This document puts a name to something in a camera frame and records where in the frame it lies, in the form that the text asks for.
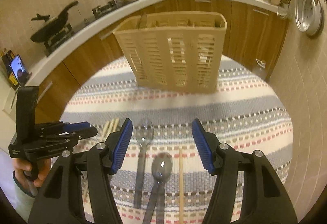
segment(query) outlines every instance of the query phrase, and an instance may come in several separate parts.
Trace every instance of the person's arm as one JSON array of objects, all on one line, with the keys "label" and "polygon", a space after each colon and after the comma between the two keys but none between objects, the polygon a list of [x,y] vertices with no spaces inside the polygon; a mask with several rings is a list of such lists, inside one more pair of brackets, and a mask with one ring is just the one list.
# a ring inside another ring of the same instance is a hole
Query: person's arm
[{"label": "person's arm", "polygon": [[[13,159],[13,178],[16,183],[17,204],[15,210],[27,222],[30,211],[33,206],[34,197],[31,195],[27,180],[24,176],[24,170],[32,170],[32,165],[22,159]],[[51,159],[44,160],[39,166],[38,178],[33,182],[34,186],[40,187],[51,168]]]}]

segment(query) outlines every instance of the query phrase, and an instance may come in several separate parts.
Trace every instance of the frying pan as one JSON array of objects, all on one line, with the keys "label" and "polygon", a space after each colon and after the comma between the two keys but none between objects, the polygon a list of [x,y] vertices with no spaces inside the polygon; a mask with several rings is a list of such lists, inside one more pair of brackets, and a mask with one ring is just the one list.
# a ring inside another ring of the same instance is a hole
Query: frying pan
[{"label": "frying pan", "polygon": [[33,42],[47,42],[53,35],[60,32],[68,21],[68,10],[76,6],[78,1],[74,1],[66,6],[58,16],[50,18],[50,15],[42,16],[36,14],[31,20],[44,20],[43,26],[32,35]]}]

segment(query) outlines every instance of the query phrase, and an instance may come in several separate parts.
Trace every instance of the smartphone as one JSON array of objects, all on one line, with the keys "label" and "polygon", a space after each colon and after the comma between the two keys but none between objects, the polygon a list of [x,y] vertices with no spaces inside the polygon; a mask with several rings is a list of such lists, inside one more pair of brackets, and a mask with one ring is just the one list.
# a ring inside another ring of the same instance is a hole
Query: smartphone
[{"label": "smartphone", "polygon": [[26,82],[29,79],[29,73],[24,66],[22,59],[19,55],[16,55],[15,58],[11,61],[10,67],[18,80],[20,86],[25,86]]}]

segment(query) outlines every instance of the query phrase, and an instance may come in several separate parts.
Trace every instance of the plastic spoon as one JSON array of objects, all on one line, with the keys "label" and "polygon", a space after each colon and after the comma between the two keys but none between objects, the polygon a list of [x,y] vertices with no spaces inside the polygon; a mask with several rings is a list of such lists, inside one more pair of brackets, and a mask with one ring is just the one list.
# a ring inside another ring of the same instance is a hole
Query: plastic spoon
[{"label": "plastic spoon", "polygon": [[141,208],[142,190],[144,179],[145,158],[147,147],[153,140],[153,125],[150,120],[141,120],[138,127],[135,129],[136,141],[140,145],[139,160],[137,163],[134,208]]},{"label": "plastic spoon", "polygon": [[173,168],[171,155],[166,152],[159,153],[152,163],[152,176],[154,184],[150,194],[147,210],[145,211],[143,224],[150,224],[154,208],[157,205],[156,223],[163,224],[165,221],[165,182],[169,179]]}]

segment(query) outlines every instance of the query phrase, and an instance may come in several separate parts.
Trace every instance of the white countertop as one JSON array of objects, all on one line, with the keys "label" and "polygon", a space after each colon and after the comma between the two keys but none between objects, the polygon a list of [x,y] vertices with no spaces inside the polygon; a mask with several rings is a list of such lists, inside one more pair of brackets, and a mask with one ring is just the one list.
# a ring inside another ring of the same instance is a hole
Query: white countertop
[{"label": "white countertop", "polygon": [[[69,40],[64,42],[58,49],[56,49],[49,57],[44,57],[37,63],[35,63],[28,70],[32,73],[30,80],[27,82],[27,86],[38,86],[43,80],[53,71],[67,56],[69,56],[75,49],[77,49],[80,45],[86,42],[89,38],[93,37],[103,29],[107,28],[111,24],[116,21],[128,16],[142,8],[153,5],[155,3],[161,2],[163,0],[138,0],[134,3],[131,3],[127,6],[124,6],[120,9],[117,9],[106,16],[94,21],[74,36],[72,36]],[[269,3],[264,2],[263,0],[230,0],[236,1],[240,3],[245,3],[249,5],[253,5],[256,7],[260,7],[262,9],[266,9],[268,11],[277,13],[277,6],[271,5]],[[15,97],[15,92],[12,90],[5,102],[4,111],[7,112],[10,116],[13,117],[13,110],[15,107],[15,103],[12,107],[12,102]]]}]

